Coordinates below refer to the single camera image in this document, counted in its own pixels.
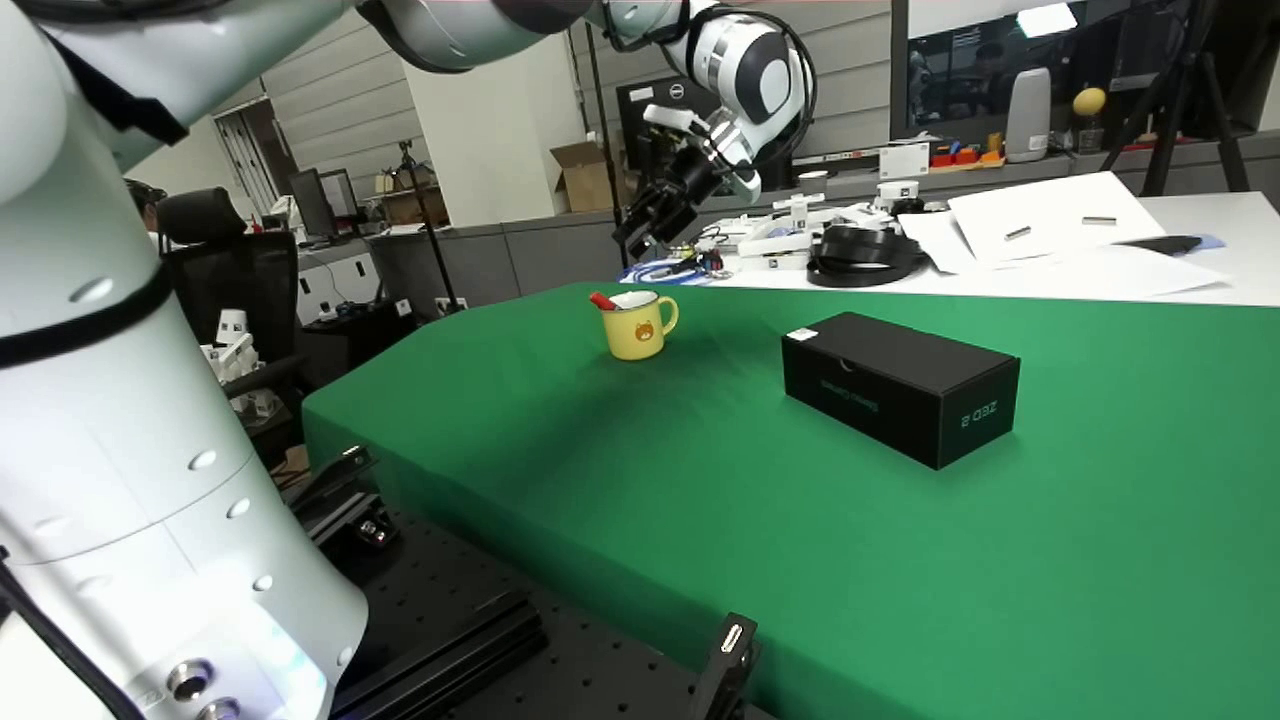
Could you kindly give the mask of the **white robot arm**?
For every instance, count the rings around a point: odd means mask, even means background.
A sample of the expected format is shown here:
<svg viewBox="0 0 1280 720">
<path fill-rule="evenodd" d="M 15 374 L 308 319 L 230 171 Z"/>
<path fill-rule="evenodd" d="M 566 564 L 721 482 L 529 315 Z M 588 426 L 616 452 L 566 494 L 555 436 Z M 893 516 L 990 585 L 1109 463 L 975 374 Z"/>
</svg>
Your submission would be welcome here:
<svg viewBox="0 0 1280 720">
<path fill-rule="evenodd" d="M 328 720 L 368 597 L 226 408 L 123 171 L 334 17 L 421 74 L 581 22 L 710 97 L 669 240 L 815 109 L 803 41 L 735 0 L 0 0 L 5 720 Z"/>
</svg>

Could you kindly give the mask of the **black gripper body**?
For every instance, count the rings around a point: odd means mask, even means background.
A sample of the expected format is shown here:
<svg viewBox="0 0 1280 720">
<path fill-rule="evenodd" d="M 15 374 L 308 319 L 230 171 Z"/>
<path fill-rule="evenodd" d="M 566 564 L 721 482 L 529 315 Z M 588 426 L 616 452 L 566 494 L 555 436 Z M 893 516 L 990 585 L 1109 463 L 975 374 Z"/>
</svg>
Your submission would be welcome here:
<svg viewBox="0 0 1280 720">
<path fill-rule="evenodd" d="M 628 237 L 674 240 L 714 194 L 714 165 L 698 149 L 674 149 L 642 185 L 623 221 Z"/>
</svg>

